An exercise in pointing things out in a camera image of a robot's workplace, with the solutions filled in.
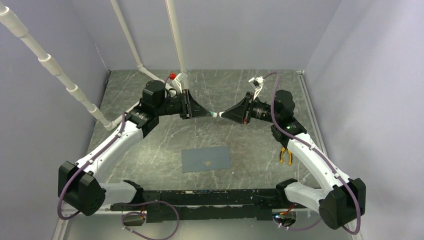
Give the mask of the green white glue stick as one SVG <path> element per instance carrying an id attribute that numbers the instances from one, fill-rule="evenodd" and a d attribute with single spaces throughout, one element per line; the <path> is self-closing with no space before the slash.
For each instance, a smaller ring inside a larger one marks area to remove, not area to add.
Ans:
<path id="1" fill-rule="evenodd" d="M 221 115 L 222 115 L 221 112 L 212 112 L 212 111 L 210 111 L 209 113 L 210 113 L 211 117 L 213 117 L 213 118 L 220 118 Z"/>

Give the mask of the grey envelope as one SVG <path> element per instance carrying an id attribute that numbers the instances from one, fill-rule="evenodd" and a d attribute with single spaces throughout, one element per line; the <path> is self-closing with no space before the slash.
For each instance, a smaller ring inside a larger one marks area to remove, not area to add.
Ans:
<path id="1" fill-rule="evenodd" d="M 183 173 L 223 170 L 232 167 L 228 146 L 213 146 L 181 151 Z"/>

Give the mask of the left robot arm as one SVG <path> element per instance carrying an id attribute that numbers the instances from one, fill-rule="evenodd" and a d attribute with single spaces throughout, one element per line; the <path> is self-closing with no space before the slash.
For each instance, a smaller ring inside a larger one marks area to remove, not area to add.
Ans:
<path id="1" fill-rule="evenodd" d="M 121 123 L 106 140 L 78 161 L 65 161 L 59 167 L 59 218 L 69 220 L 79 213 L 90 216 L 103 205 L 123 204 L 131 210 L 139 209 L 144 203 L 140 185 L 131 180 L 108 184 L 102 180 L 124 153 L 159 124 L 161 116 L 172 115 L 186 120 L 216 118 L 218 113 L 201 106 L 188 89 L 171 96 L 164 82 L 147 82 L 138 105 L 122 113 Z"/>

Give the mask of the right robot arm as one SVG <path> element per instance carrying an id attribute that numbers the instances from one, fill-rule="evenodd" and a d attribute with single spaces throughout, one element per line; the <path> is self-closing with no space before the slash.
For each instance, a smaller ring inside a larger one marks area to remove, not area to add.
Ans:
<path id="1" fill-rule="evenodd" d="M 276 203 L 282 208 L 291 204 L 309 208 L 333 230 L 356 221 L 356 229 L 350 231 L 356 235 L 365 213 L 366 185 L 360 178 L 349 177 L 324 155 L 294 117 L 294 110 L 293 95 L 289 91 L 277 90 L 271 103 L 262 102 L 247 92 L 239 103 L 218 116 L 243 125 L 251 119 L 270 122 L 272 136 L 281 144 L 282 153 L 288 153 L 290 160 L 293 156 L 300 160 L 319 184 L 319 188 L 312 188 L 293 178 L 285 180 L 276 186 Z"/>

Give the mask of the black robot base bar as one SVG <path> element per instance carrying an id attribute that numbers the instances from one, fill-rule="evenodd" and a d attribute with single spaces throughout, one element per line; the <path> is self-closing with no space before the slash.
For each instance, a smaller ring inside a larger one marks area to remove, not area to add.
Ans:
<path id="1" fill-rule="evenodd" d="M 143 190 L 130 203 L 111 204 L 114 212 L 143 211 L 148 223 L 175 220 L 255 219 L 305 207 L 287 200 L 281 189 Z"/>

